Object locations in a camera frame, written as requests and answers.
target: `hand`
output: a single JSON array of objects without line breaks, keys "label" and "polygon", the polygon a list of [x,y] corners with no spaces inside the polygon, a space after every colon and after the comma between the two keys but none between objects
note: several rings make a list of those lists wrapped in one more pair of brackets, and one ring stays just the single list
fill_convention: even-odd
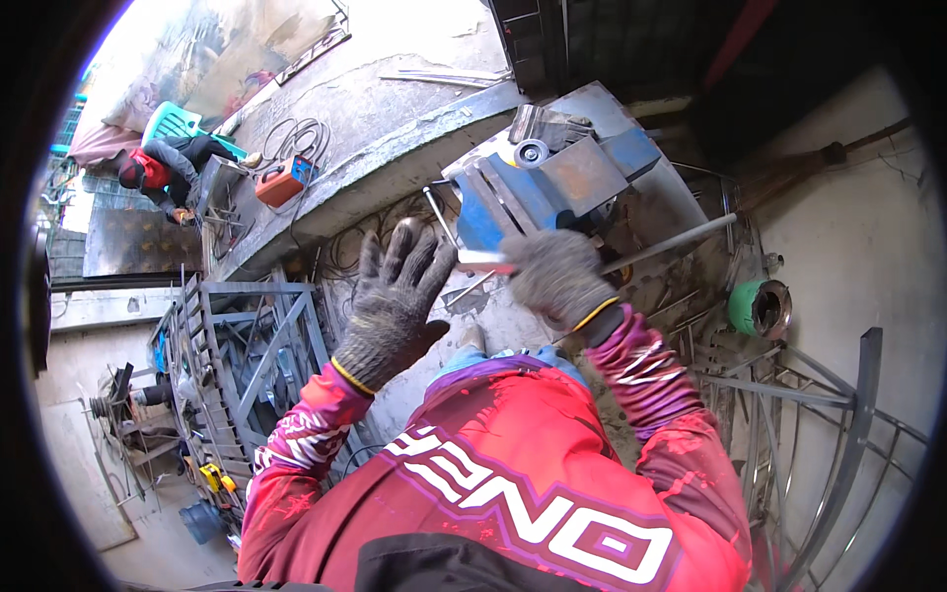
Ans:
[{"label": "hand", "polygon": [[414,245],[413,224],[408,218],[395,226],[384,260],[374,232],[362,240],[348,331],[332,364],[366,395],[411,368],[450,329],[444,321],[425,321],[457,250],[433,236]]},{"label": "hand", "polygon": [[194,212],[190,211],[186,207],[176,207],[171,211],[171,218],[177,224],[184,224],[184,221],[190,222],[194,219]]},{"label": "hand", "polygon": [[566,331],[585,326],[617,292],[601,278],[601,259],[582,234],[544,230],[500,243],[507,260],[518,268],[509,281],[516,300],[537,314],[562,323]]}]

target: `pink sleeve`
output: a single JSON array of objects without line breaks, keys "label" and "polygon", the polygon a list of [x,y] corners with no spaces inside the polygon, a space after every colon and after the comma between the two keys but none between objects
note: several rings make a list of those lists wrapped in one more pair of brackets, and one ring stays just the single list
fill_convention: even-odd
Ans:
[{"label": "pink sleeve", "polygon": [[237,574],[243,582],[262,578],[279,541],[322,496],[335,455],[354,422],[372,400],[360,394],[331,363],[312,376],[300,401],[254,454],[247,486]]},{"label": "pink sleeve", "polygon": [[746,562],[749,524],[740,481],[717,434],[717,419],[661,332],[622,304],[625,318],[605,342],[586,351],[644,445],[635,471],[659,499],[703,520]]},{"label": "pink sleeve", "polygon": [[704,406],[661,332],[650,329],[644,314],[634,313],[630,305],[621,308],[625,319],[605,343],[585,355],[612,389],[635,436],[644,442],[674,418]]}]

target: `painted wall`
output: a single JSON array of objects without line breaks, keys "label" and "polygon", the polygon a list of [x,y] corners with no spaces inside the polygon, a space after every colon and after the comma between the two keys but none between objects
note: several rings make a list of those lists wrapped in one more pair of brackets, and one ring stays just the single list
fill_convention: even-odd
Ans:
[{"label": "painted wall", "polygon": [[[784,133],[772,153],[818,150],[871,134],[907,115],[894,82],[881,69],[816,109]],[[859,336],[884,329],[877,407],[930,434],[940,406],[947,289],[942,212],[923,149],[913,129],[849,155],[846,166],[816,175],[759,211],[764,252],[785,265],[773,277],[792,292],[789,340],[855,384]],[[792,435],[795,411],[784,411],[782,433]],[[893,430],[878,419],[871,440],[885,448]],[[798,545],[812,522],[825,487],[837,430],[803,411],[786,525]],[[923,447],[902,437],[895,458],[915,473]],[[789,450],[780,450],[783,475]],[[871,453],[859,469],[849,501],[813,563],[818,580],[830,573],[868,506],[884,463]],[[877,500],[849,551],[822,589],[849,588],[884,542],[910,491],[910,482],[889,470]],[[807,589],[812,583],[803,581]]]},{"label": "painted wall", "polygon": [[[133,499],[116,508],[105,477],[98,468],[98,449],[118,498],[129,487],[117,454],[94,440],[82,414],[83,398],[98,396],[98,380],[106,365],[136,369],[148,367],[146,348],[153,324],[113,327],[93,332],[54,334],[49,344],[49,370],[36,381],[46,443],[60,481],[91,544],[116,578],[166,588],[192,587],[235,578],[236,556],[223,537],[198,546],[178,516],[178,511],[198,501],[194,486],[177,475],[177,462],[162,458],[153,464],[156,475],[165,474],[157,491],[147,491],[145,501]],[[153,385],[152,377],[132,380],[132,386]],[[156,414],[164,407],[149,407]],[[142,483],[149,482],[145,475]]]}]

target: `green container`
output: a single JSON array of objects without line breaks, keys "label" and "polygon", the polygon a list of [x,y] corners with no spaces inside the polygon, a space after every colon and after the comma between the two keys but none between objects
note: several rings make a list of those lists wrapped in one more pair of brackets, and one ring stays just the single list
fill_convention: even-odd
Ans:
[{"label": "green container", "polygon": [[728,309],[730,322],[737,331],[747,335],[757,335],[757,328],[753,324],[753,303],[757,299],[759,287],[767,281],[766,279],[747,281],[733,289]]},{"label": "green container", "polygon": [[775,279],[747,281],[733,289],[728,304],[737,331],[776,340],[789,329],[793,301],[785,284]]}]

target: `blue jeans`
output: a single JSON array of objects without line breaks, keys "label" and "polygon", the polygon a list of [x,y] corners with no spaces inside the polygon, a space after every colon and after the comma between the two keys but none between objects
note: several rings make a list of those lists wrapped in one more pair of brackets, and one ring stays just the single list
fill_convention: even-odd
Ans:
[{"label": "blue jeans", "polygon": [[[579,384],[588,388],[589,385],[585,382],[585,379],[582,378],[582,375],[579,372],[579,369],[576,368],[572,362],[569,362],[565,358],[561,358],[558,355],[556,355],[557,350],[559,350],[559,348],[556,348],[553,346],[544,346],[540,348],[539,351],[535,353],[528,352],[528,354],[541,362],[546,362],[550,366],[562,370],[570,378],[576,379],[579,382]],[[447,374],[448,372],[464,369],[468,366],[479,364],[480,362],[489,360],[491,358],[503,358],[508,355],[513,355],[513,353],[518,353],[518,352],[514,352],[513,350],[503,350],[489,358],[487,357],[486,353],[478,350],[476,346],[466,345],[463,348],[460,348],[459,350],[457,350],[457,353],[454,354],[454,357],[452,357],[450,360],[447,361],[447,364],[444,365],[444,368],[440,369],[440,372],[438,372],[438,374],[435,375],[434,379],[431,382],[433,383],[435,380],[437,380],[444,374]]]}]

